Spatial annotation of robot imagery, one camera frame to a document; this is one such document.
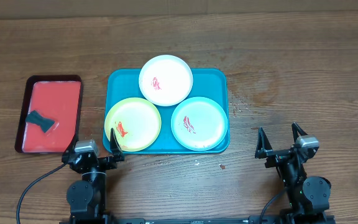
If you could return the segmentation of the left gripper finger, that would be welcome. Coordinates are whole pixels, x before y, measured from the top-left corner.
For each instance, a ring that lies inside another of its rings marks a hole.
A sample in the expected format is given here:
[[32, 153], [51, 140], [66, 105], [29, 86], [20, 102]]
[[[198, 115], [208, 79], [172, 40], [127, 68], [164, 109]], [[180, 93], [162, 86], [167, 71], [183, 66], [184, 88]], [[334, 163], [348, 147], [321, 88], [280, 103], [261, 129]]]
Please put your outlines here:
[[78, 142], [78, 135], [75, 134], [73, 136], [73, 139], [69, 143], [68, 147], [66, 148], [66, 150], [63, 153], [67, 154], [67, 153], [70, 153], [71, 151], [74, 151], [74, 148], [75, 148], [75, 145], [76, 145], [77, 142]]
[[124, 159], [125, 159], [124, 153], [117, 141], [114, 128], [111, 128], [110, 151], [111, 151], [112, 157], [115, 161], [124, 161]]

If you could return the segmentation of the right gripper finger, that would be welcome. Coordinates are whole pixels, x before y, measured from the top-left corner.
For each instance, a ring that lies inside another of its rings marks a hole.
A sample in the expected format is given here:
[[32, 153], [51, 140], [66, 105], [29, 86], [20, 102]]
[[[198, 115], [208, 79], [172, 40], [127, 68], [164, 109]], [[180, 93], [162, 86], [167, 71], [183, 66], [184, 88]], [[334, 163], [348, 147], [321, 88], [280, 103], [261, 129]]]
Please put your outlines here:
[[258, 129], [256, 153], [266, 153], [273, 151], [272, 146], [262, 127]]
[[294, 142], [300, 142], [302, 140], [303, 136], [308, 135], [296, 122], [293, 122], [291, 124], [291, 129], [292, 129], [292, 133], [293, 133]]

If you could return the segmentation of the yellow-green plate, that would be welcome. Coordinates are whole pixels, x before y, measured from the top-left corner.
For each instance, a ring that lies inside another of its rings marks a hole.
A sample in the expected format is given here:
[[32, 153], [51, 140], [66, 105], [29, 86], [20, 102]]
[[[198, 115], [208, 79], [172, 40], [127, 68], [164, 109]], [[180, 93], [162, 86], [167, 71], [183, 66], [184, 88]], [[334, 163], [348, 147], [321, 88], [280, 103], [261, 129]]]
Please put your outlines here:
[[108, 111], [104, 133], [109, 142], [123, 151], [137, 152], [149, 147], [162, 127], [161, 115], [154, 104], [143, 98], [126, 98]]

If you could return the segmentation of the black bow-shaped sponge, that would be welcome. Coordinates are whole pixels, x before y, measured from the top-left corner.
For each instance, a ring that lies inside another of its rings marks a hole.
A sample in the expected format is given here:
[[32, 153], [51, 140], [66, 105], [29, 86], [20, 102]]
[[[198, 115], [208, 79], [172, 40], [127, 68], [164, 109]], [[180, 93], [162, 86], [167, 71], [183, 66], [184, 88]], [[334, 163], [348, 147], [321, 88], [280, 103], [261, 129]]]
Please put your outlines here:
[[40, 129], [46, 133], [48, 132], [52, 126], [55, 124], [55, 121], [46, 117], [43, 117], [40, 113], [36, 110], [31, 111], [25, 121], [27, 123], [32, 123], [40, 127]]

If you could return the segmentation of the white plate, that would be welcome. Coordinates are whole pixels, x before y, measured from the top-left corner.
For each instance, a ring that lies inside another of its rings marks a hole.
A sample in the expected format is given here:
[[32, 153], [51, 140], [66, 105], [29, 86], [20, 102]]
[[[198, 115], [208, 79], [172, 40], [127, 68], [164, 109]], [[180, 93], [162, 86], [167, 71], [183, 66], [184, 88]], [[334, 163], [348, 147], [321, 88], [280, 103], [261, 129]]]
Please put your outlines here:
[[158, 106], [182, 102], [193, 86], [193, 73], [188, 64], [174, 55], [159, 55], [147, 61], [139, 73], [143, 96]]

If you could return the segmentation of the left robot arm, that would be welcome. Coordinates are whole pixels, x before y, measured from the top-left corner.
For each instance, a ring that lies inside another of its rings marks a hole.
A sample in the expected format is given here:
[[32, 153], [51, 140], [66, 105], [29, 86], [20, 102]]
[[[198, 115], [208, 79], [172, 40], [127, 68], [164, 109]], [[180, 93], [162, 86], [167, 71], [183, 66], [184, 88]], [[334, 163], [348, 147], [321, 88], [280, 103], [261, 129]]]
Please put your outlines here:
[[81, 174], [81, 180], [72, 183], [67, 190], [69, 223], [118, 222], [117, 218], [106, 210], [106, 171], [116, 169], [117, 163], [124, 160], [124, 154], [113, 130], [110, 140], [110, 156], [99, 157], [98, 147], [93, 140], [78, 141], [62, 155], [62, 162]]

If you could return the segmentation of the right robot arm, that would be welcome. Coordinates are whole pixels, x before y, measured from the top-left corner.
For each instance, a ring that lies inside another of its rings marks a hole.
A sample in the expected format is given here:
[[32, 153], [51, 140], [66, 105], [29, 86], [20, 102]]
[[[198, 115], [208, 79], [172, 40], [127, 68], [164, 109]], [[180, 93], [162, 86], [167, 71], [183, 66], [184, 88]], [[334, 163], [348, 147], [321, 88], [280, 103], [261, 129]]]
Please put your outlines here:
[[[289, 149], [273, 150], [263, 128], [258, 130], [255, 158], [265, 159], [266, 168], [276, 168], [284, 189], [275, 195], [262, 209], [259, 216], [249, 217], [251, 223], [335, 223], [333, 216], [327, 216], [331, 183], [319, 176], [308, 177], [303, 164], [315, 156], [319, 141], [307, 134], [297, 123], [291, 125], [294, 143]], [[266, 216], [269, 206], [287, 195], [289, 208], [278, 215]]]

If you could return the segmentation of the dark red tray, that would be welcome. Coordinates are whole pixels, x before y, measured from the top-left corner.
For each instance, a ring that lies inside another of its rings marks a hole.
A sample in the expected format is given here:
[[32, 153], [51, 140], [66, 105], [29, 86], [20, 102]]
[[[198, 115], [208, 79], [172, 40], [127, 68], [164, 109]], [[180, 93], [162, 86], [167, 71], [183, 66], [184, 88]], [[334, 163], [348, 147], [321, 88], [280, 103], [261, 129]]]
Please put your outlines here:
[[[63, 153], [78, 134], [83, 84], [79, 75], [33, 75], [27, 79], [14, 149], [18, 153]], [[55, 124], [44, 133], [27, 123], [36, 110]]]

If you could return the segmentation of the teal plastic serving tray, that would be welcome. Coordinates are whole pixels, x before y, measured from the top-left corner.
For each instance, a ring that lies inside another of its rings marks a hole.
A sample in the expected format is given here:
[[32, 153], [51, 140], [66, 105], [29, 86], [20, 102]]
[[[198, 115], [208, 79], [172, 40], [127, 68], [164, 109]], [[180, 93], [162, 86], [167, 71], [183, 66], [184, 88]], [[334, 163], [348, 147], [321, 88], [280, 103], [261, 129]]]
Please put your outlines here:
[[[226, 117], [229, 117], [229, 105], [227, 98], [227, 80], [225, 74], [216, 68], [193, 68], [193, 87], [188, 95], [191, 97], [202, 96], [219, 104]], [[119, 101], [138, 97], [143, 94], [139, 89], [139, 68], [119, 69], [109, 76], [106, 92], [105, 113]], [[174, 106], [157, 106], [162, 119], [162, 128], [157, 139], [147, 148], [137, 151], [136, 154], [194, 154], [195, 151], [182, 146], [172, 134], [171, 117]]]

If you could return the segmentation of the light blue plate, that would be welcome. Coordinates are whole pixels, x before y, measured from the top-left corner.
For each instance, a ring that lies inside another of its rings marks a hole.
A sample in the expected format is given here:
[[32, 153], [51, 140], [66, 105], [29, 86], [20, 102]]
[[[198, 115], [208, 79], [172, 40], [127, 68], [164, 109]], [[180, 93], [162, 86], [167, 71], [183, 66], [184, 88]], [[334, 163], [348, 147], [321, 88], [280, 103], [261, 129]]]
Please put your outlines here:
[[182, 101], [173, 111], [170, 127], [178, 143], [191, 151], [209, 151], [224, 142], [229, 121], [223, 107], [202, 96]]

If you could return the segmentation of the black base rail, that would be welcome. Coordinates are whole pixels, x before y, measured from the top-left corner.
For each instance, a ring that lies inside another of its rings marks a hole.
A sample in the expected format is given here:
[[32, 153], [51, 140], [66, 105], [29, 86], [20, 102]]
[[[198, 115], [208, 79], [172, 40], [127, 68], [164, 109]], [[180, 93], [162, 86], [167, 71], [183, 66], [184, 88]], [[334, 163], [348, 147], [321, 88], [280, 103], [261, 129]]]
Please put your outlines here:
[[[117, 224], [258, 224], [260, 223], [260, 215], [251, 215], [248, 218], [207, 218], [207, 219], [163, 219], [163, 220], [145, 220], [144, 218], [113, 218], [107, 216], [107, 219], [102, 220], [82, 220], [78, 221], [72, 218], [71, 220], [60, 222], [60, 224], [72, 223], [117, 223]], [[262, 219], [263, 224], [279, 224], [284, 223], [276, 215], [265, 215]], [[334, 216], [327, 216], [324, 220], [300, 220], [295, 223], [328, 223], [335, 224]]]

